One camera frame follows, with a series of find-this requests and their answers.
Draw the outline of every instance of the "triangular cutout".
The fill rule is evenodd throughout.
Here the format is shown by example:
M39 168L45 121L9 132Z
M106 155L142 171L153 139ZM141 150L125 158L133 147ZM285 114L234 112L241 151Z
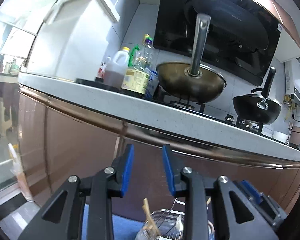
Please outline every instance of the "triangular cutout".
M42 219L58 224L61 221L63 207L66 203L68 192L62 191L54 202L43 213Z
M254 216L249 211L249 209L243 204L243 202L237 196L237 194L233 191L230 191L229 196L234 210L235 220L237 221L237 223L242 224L244 222L252 221L254 219Z

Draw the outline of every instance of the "countertop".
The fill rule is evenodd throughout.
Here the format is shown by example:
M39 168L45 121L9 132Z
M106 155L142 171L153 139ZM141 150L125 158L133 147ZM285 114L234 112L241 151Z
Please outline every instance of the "countertop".
M255 154L300 162L300 151L270 138L182 110L119 93L27 73L20 84L141 125Z
M0 82L17 84L18 75L10 73L0 73Z

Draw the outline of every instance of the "white bowl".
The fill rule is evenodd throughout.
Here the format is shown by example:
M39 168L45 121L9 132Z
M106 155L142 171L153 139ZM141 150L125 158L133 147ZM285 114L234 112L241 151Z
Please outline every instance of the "white bowl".
M280 142L286 143L287 139L288 139L288 135L281 133L281 132L274 131L273 138Z

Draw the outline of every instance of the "wok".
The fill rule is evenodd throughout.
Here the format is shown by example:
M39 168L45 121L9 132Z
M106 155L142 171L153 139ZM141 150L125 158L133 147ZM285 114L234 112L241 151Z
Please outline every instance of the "wok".
M281 106L268 97L274 75L275 68L270 67L263 89L255 88L251 90L252 94L238 96L232 99L238 117L264 125L272 124L278 118ZM254 94L257 91L261 91L261 95Z
M200 64L207 39L210 16L198 14L191 64L167 62L157 66L160 85L170 95L206 103L217 98L226 87L225 78L212 68Z

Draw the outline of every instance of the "black frying pan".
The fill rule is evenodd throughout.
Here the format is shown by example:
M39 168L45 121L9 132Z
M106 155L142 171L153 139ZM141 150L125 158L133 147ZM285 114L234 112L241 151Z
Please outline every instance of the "black frying pan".
M278 118L281 106L268 98L274 74L275 68L270 67L263 89L255 88L251 90L252 94L232 99L238 117L264 125L271 124ZM257 91L261 91L261 95L254 94Z

